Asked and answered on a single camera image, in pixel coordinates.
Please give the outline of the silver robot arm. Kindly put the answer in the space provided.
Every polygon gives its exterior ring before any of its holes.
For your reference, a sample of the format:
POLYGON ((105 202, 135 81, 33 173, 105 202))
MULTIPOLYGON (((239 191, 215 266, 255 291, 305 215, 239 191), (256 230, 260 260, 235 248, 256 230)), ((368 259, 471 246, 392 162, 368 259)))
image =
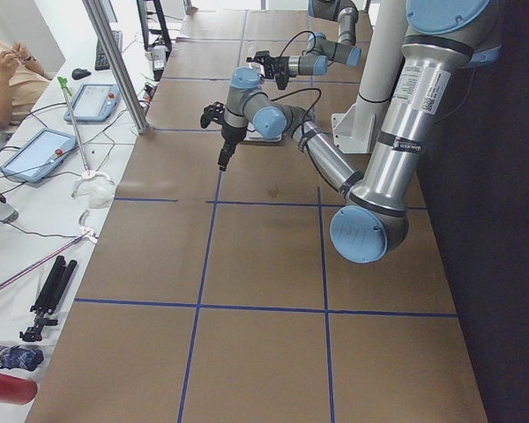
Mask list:
POLYGON ((206 107, 200 123, 221 127, 220 169, 248 130, 263 140, 290 137, 346 200, 330 226, 336 250, 355 263, 374 262, 406 238, 405 193, 451 76, 499 55, 503 2, 384 1, 367 54, 356 43, 353 2, 312 1, 308 13, 336 22, 337 40, 316 32, 298 56, 256 53, 234 71, 226 102, 206 107), (356 101, 332 116, 331 132, 262 90, 265 79, 285 88, 290 78, 325 74, 330 63, 364 63, 356 101))
POLYGON ((263 79, 273 80, 280 90, 287 88, 290 78, 321 76, 332 63, 356 66, 360 61, 361 49, 356 46, 355 32, 359 12, 354 2, 309 1, 308 14, 338 23, 338 38, 331 41, 320 31, 307 30, 307 45, 298 56, 288 56, 284 52, 272 56, 268 50, 260 50, 246 59, 263 79))

